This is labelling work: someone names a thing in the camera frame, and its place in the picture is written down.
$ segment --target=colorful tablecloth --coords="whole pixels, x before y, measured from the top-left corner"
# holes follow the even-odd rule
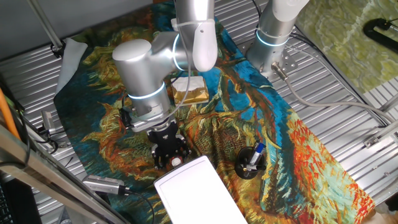
[[[122,42],[153,41],[159,32],[171,31],[174,12],[172,2],[151,5],[75,37],[88,48],[73,78],[55,97],[60,120],[87,173],[121,179],[144,194],[155,208],[156,223],[170,223],[153,186],[166,170],[154,169],[145,132],[126,131],[120,120],[125,88],[111,54]],[[243,57],[219,22],[216,31],[217,63],[209,72],[195,73],[205,78],[210,102],[175,114],[193,151],[190,158],[210,158],[250,224],[360,223],[373,200]],[[172,100],[170,77],[165,81]],[[256,140],[266,145],[267,169],[242,180],[234,171],[236,156]],[[133,223],[150,223],[145,201],[135,196],[110,199]]]

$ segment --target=metal grating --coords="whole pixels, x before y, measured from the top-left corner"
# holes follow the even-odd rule
[[[393,78],[392,80],[384,83],[383,85],[379,85],[364,95],[367,99],[369,99],[373,106],[380,108],[396,94],[398,94],[398,78]],[[398,106],[391,109],[388,114],[394,119],[398,119]]]
[[[36,128],[42,125],[41,111],[44,110],[51,112],[57,132],[63,131],[53,103],[61,64],[62,60],[53,55],[50,46],[0,62],[0,73],[16,99],[25,107],[26,118]],[[67,147],[59,148],[54,158],[64,165],[72,159],[68,170],[83,179],[86,171],[66,134],[56,134],[52,139],[67,142]],[[62,204],[37,190],[34,190],[34,194],[42,223],[55,223],[61,214]]]
[[[264,9],[267,0],[256,2]],[[217,1],[216,16],[238,47],[242,51],[247,50],[253,42],[258,22],[258,15],[251,0]],[[316,51],[299,40],[290,39],[287,44],[320,58]],[[298,63],[298,69],[288,74],[289,79],[302,98],[317,103],[358,101],[357,97],[350,93],[353,91],[345,78],[338,76],[338,73],[324,60],[323,63],[328,65],[333,73],[311,56],[291,49],[288,49],[288,52]],[[388,137],[369,149],[365,147],[363,142],[380,131],[378,128],[380,124],[366,110],[354,106],[307,107],[297,102],[278,76],[271,75],[268,79],[311,131],[318,136],[332,156],[359,186],[373,197],[376,204],[398,192],[398,145],[392,137]],[[398,79],[392,82],[398,86]],[[395,91],[391,89],[388,91],[396,94],[398,88]],[[386,101],[387,98],[380,100],[381,103]],[[397,119],[398,109],[391,111],[391,115]]]
[[[264,9],[267,0],[256,2]],[[252,1],[219,0],[215,6],[215,15],[238,47],[248,48],[258,23]],[[314,52],[308,45],[295,39],[290,39],[288,44]],[[347,84],[340,83],[341,77],[335,77],[332,68],[329,69],[334,74],[308,55],[294,50],[289,52],[298,63],[298,70],[290,73],[289,78],[303,98],[313,102],[356,101],[356,97],[345,88]],[[51,111],[57,131],[63,130],[53,104],[61,64],[61,59],[52,55],[49,46],[0,62],[0,73],[16,98],[25,106],[28,120],[36,127],[41,125],[40,112],[45,110]],[[379,123],[367,111],[352,106],[310,108],[301,105],[277,76],[271,75],[268,79],[355,181],[377,203],[385,200],[389,194],[383,191],[384,187],[398,177],[398,145],[392,138],[386,138],[369,149],[363,144],[365,139],[380,130]],[[58,134],[53,139],[68,143],[68,147],[59,149],[54,157],[62,164],[68,163],[73,157],[67,168],[79,179],[84,178],[84,167],[66,135]],[[34,193],[42,222],[56,223],[62,212],[62,204],[35,189]]]

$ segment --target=patterned fabric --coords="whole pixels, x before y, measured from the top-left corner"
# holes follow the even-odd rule
[[[78,35],[75,40],[89,47],[76,74],[55,97],[61,122],[87,173],[122,179],[144,194],[155,208],[156,223],[170,223],[153,186],[166,170],[154,169],[145,132],[126,131],[120,120],[125,89],[111,54],[122,42],[153,41],[159,31],[172,30],[174,17],[174,5],[166,2]],[[180,132],[193,151],[190,159],[209,157],[250,224],[360,223],[374,207],[373,200],[243,57],[219,22],[216,31],[216,66],[195,73],[206,80],[210,102],[176,113]],[[170,100],[170,77],[175,76],[177,72],[165,81]],[[234,171],[236,156],[256,140],[266,145],[266,170],[242,180]],[[110,200],[133,223],[151,222],[150,208],[139,198]]]
[[[398,18],[398,2],[310,0],[300,13],[297,25],[365,93],[398,76],[398,54],[363,32],[367,21],[378,18]],[[378,32],[397,40],[397,33],[392,29]]]

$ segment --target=blue marker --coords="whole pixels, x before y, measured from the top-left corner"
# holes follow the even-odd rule
[[[264,149],[264,144],[263,143],[256,143],[256,145],[254,146],[254,149],[256,150],[250,160],[250,165],[257,165],[257,163],[259,162],[262,153],[263,153],[263,149]]]

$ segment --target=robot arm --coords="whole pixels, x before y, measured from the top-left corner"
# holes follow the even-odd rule
[[[217,59],[214,0],[176,0],[175,8],[177,18],[173,24],[179,32],[160,33],[152,44],[142,39],[131,40],[113,52],[118,72],[141,120],[167,116],[170,102],[163,79],[171,71],[187,70],[190,61],[192,70],[206,72]]]
[[[206,72],[217,55],[214,0],[175,0],[177,32],[162,32],[150,43],[131,40],[117,46],[113,59],[138,118],[120,110],[125,127],[146,131],[155,167],[181,163],[190,151],[177,135],[178,126],[169,114],[170,100],[164,78],[173,70]]]

